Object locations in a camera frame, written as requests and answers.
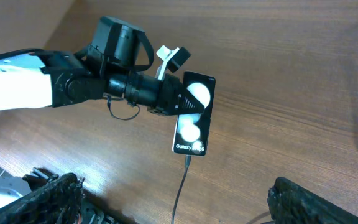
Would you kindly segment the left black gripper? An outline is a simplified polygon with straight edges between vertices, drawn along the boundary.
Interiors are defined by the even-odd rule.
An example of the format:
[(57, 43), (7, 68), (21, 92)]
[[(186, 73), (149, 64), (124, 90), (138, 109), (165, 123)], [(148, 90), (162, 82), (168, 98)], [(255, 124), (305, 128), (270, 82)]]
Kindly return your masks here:
[(123, 98), (132, 106), (143, 105), (151, 113), (165, 116), (201, 114), (205, 109), (191, 93), (184, 93), (183, 84), (172, 75), (158, 80), (143, 73), (112, 74), (108, 76), (106, 93)]

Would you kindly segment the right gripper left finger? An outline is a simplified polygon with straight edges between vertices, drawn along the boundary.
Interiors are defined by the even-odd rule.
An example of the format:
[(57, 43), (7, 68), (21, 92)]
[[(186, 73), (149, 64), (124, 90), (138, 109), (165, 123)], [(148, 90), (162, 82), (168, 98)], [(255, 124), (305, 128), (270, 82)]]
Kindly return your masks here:
[(0, 224), (76, 222), (83, 181), (73, 173), (53, 175), (45, 185), (0, 208)]

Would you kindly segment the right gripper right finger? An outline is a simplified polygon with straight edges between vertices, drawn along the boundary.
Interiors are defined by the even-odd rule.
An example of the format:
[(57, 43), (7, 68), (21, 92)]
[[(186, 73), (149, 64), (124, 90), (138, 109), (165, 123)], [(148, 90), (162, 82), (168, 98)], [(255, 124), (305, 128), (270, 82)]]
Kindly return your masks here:
[(358, 217), (284, 177), (268, 190), (267, 203), (275, 223), (358, 223)]

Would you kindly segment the black smartphone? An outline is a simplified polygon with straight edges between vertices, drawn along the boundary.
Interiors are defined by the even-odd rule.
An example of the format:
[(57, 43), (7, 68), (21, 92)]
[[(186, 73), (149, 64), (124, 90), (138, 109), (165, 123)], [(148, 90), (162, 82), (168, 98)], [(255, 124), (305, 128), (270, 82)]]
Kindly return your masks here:
[(213, 109), (216, 79), (195, 72), (185, 72), (183, 84), (204, 106), (202, 113), (177, 116), (172, 151), (177, 154), (205, 156)]

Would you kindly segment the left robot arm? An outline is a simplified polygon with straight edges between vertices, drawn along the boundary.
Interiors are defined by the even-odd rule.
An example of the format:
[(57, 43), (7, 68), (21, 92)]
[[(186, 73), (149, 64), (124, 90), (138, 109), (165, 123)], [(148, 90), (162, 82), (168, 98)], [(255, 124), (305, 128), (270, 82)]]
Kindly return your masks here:
[(153, 62), (155, 53), (142, 28), (104, 16), (92, 42), (76, 53), (29, 48), (0, 54), (0, 111), (104, 98), (165, 116), (202, 113), (202, 102), (174, 75), (189, 52), (169, 52), (151, 77), (145, 74), (150, 65), (136, 62), (140, 48)]

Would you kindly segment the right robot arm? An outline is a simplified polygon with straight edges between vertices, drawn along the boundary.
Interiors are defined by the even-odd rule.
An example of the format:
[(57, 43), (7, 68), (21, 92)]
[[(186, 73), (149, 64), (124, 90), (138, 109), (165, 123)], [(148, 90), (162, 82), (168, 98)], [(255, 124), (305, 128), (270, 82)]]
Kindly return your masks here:
[[(134, 223), (109, 212), (85, 192), (83, 179), (34, 168), (29, 175), (0, 175), (0, 223)], [(278, 177), (268, 191), (271, 223), (358, 223), (358, 217)]]

